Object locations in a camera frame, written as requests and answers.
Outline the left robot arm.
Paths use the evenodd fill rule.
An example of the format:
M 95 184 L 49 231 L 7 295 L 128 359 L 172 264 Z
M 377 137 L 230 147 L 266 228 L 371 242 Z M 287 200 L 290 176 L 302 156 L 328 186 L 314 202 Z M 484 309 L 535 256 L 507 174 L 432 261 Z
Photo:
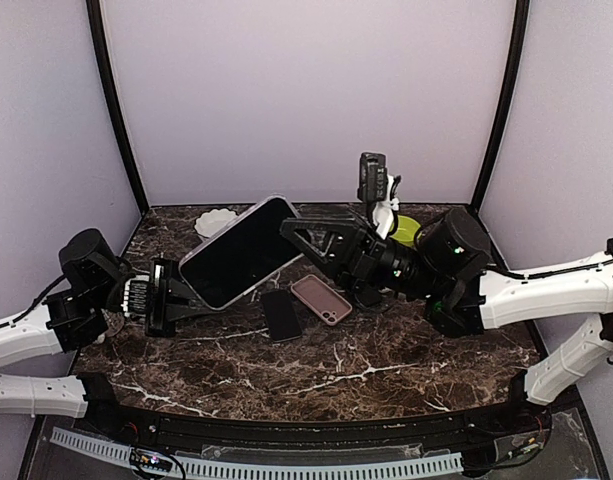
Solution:
M 205 314 L 175 261 L 156 259 L 137 273 L 115 255 L 96 228 L 77 233 L 58 254 L 61 274 L 23 312 L 0 320 L 0 370 L 44 355 L 93 344 L 110 313 L 144 322 L 146 335 L 170 338 L 178 322 Z M 60 378 L 5 375 L 0 371 L 0 415 L 86 418 L 106 436 L 127 427 L 114 390 L 100 373 Z

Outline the pink phone case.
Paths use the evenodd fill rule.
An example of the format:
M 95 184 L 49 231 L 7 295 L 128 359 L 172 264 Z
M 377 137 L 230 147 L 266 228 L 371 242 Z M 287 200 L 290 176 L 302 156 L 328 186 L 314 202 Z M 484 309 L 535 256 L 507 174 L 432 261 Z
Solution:
M 336 326 L 353 308 L 319 277 L 309 274 L 290 286 L 291 292 L 328 326 Z

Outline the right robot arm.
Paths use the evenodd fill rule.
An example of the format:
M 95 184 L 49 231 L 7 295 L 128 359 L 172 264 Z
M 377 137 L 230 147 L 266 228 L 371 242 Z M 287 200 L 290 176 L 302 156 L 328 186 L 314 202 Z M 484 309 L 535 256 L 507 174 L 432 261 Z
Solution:
M 281 235 L 349 292 L 387 288 L 425 303 L 425 319 L 460 338 L 526 320 L 583 314 L 582 326 L 541 362 L 517 374 L 496 413 L 507 434 L 601 362 L 613 364 L 613 238 L 577 261 L 514 272 L 492 262 L 488 234 L 466 211 L 434 218 L 405 246 L 365 221 L 295 218 Z

